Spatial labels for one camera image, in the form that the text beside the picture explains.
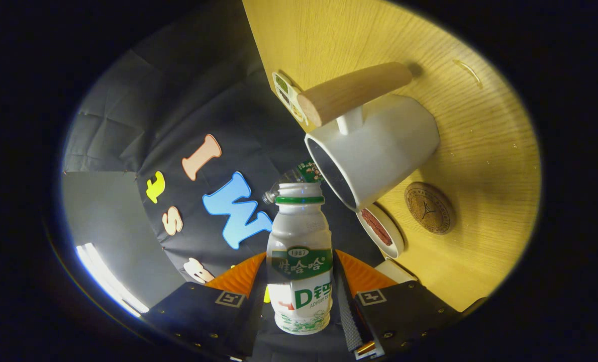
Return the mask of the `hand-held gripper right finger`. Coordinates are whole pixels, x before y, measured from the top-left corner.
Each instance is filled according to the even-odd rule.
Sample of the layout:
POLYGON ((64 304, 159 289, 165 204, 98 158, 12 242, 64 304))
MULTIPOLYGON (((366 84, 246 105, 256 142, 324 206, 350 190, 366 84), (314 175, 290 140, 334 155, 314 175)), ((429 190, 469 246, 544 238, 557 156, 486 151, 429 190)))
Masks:
POLYGON ((398 283, 356 257, 333 253, 334 305, 357 360, 407 352, 463 316, 418 281, 398 283))

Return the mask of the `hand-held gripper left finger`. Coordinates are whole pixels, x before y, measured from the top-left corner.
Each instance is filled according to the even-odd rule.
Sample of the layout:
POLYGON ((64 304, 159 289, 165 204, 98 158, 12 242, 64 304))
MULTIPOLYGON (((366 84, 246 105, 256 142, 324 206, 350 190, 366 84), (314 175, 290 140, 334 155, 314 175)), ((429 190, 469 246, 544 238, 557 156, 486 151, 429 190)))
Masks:
POLYGON ((237 264, 206 284, 187 282, 143 315, 180 346, 215 360, 251 356, 267 286, 266 254, 237 264))

